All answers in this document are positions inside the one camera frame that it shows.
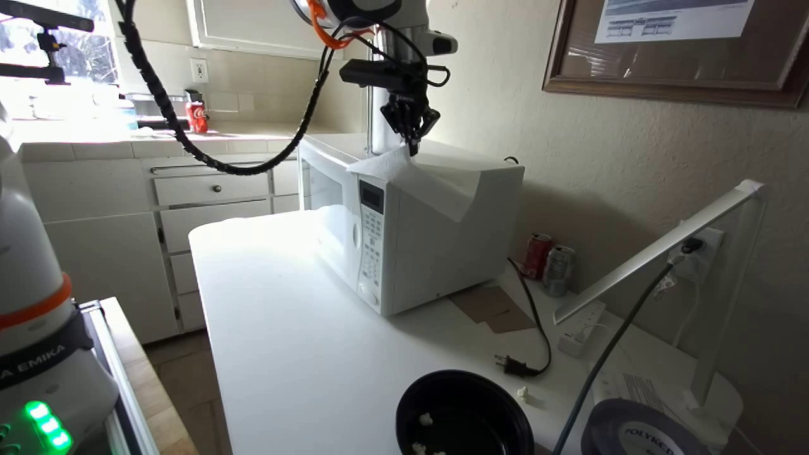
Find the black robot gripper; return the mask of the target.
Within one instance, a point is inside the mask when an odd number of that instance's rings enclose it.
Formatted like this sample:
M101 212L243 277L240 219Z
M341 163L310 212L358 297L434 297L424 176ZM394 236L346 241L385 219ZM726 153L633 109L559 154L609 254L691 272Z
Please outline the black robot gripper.
M358 61L352 59L338 69L338 76L346 83L357 83L361 88L385 88L390 96L405 102L424 102L433 81L427 78L427 66L423 63L398 63L398 61ZM429 134L429 129L441 122L441 115L433 106L424 106L417 115L417 124L410 131L410 112L401 102L386 102L382 106L382 117L390 129L410 145L410 154L420 153L420 141Z

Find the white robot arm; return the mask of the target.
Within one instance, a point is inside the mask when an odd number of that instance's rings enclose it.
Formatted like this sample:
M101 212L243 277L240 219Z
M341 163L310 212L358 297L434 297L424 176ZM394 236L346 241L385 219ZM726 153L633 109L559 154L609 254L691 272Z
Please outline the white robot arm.
M382 88L386 102L380 117L401 140L410 154L438 124L441 115L427 102L429 74L449 71L433 66L429 57L449 57L458 42L429 29L427 0L290 0L297 15L328 49L341 52L361 42L371 61L352 59L338 76L361 88Z

